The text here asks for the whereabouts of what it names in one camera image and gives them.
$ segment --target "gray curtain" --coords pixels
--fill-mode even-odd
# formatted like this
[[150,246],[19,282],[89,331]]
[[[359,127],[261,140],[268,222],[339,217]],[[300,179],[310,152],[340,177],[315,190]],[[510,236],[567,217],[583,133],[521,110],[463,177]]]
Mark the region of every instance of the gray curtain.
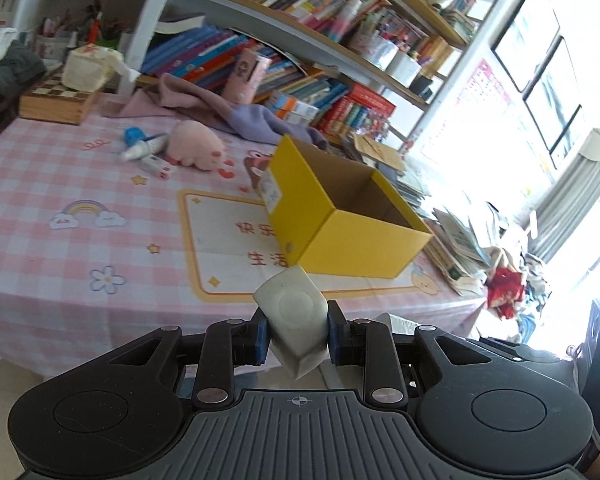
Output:
[[538,238],[530,241],[529,252],[547,263],[599,199],[600,162],[578,153],[536,208]]

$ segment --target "picture frame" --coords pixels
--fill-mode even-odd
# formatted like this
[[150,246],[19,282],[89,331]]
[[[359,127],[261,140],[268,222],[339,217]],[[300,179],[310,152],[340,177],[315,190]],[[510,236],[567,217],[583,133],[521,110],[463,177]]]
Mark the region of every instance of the picture frame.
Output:
[[582,136],[586,135],[589,129],[584,118],[582,106],[578,106],[575,114],[571,118],[570,124],[565,128],[560,139],[555,143],[551,153],[551,160],[557,170],[569,155],[571,149],[576,145]]
[[525,101],[551,152],[580,105],[578,83],[564,38],[558,40]]
[[549,0],[522,0],[493,49],[519,92],[533,81],[558,33]]

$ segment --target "open cardboard box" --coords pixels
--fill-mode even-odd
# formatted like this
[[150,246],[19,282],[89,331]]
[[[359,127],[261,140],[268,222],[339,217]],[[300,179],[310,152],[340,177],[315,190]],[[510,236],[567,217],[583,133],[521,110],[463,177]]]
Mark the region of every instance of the open cardboard box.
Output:
[[287,262],[306,272],[394,278],[431,238],[378,170],[289,136],[260,192]]

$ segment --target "blue cap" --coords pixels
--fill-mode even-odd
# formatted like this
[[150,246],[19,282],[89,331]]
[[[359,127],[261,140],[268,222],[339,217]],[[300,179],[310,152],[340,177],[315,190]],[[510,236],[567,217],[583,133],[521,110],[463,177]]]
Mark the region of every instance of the blue cap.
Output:
[[129,147],[133,146],[138,140],[145,140],[146,135],[140,128],[129,128],[125,130],[125,144]]

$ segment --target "curtain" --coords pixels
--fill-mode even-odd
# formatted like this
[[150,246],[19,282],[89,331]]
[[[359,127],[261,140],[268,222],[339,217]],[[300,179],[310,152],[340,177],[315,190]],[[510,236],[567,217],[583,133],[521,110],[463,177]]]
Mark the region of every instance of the curtain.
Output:
[[600,128],[595,128],[536,209],[538,237],[529,252],[549,262],[599,199]]

